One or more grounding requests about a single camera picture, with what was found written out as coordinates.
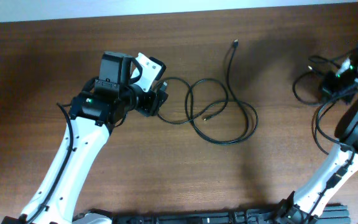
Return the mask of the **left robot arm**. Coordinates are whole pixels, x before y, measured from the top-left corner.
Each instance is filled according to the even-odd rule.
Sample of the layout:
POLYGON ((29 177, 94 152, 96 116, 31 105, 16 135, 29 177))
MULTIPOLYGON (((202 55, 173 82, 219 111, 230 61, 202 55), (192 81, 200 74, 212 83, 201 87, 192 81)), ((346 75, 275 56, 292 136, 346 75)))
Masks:
POLYGON ((6 216, 2 224, 77 222, 74 209, 91 166, 113 129, 126 118, 124 114, 113 115, 110 121, 103 121, 100 115, 85 113, 85 106, 105 106, 92 91, 97 83, 97 78, 89 80, 71 101, 70 111, 63 112, 67 122, 65 137, 38 192, 19 218, 6 216))

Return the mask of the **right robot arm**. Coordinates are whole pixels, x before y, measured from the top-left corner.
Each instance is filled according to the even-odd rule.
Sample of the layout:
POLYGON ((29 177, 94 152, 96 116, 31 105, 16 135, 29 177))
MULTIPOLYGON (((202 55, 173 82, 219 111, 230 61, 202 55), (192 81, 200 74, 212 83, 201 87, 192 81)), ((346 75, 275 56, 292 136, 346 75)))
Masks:
MULTIPOLYGON (((358 84, 358 59, 347 59, 337 75, 354 72, 358 84)), ((355 95, 349 90, 331 99, 335 101, 355 95)), ((326 205, 345 182, 358 171, 358 99, 339 121, 334 137, 327 137, 333 147, 321 167, 301 188, 282 202, 272 217, 274 223, 316 223, 326 205)))

